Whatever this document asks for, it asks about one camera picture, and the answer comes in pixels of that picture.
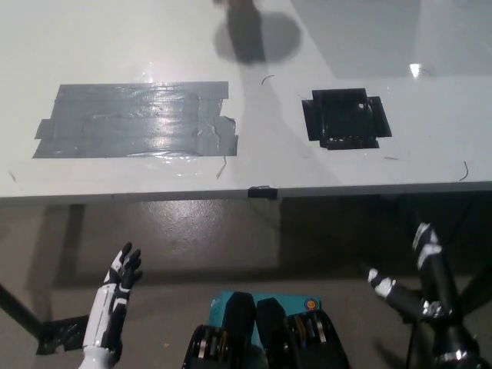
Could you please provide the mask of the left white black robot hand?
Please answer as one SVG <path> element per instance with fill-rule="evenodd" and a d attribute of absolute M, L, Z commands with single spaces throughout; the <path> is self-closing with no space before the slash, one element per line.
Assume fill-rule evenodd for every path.
<path fill-rule="evenodd" d="M 122 349 L 121 333 L 134 285 L 141 279 L 141 250 L 128 242 L 117 253 L 97 290 L 88 318 L 84 347 L 101 347 L 110 353 Z"/>

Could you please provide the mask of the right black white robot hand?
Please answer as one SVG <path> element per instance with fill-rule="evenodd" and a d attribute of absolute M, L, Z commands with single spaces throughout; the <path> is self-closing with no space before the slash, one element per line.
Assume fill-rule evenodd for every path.
<path fill-rule="evenodd" d="M 362 264 L 361 270 L 368 284 L 379 298 L 411 322 L 425 321 L 446 326 L 460 324 L 463 314 L 458 304 L 457 287 L 431 224 L 419 224 L 412 250 L 421 281 L 420 294 L 382 275 L 378 269 Z"/>

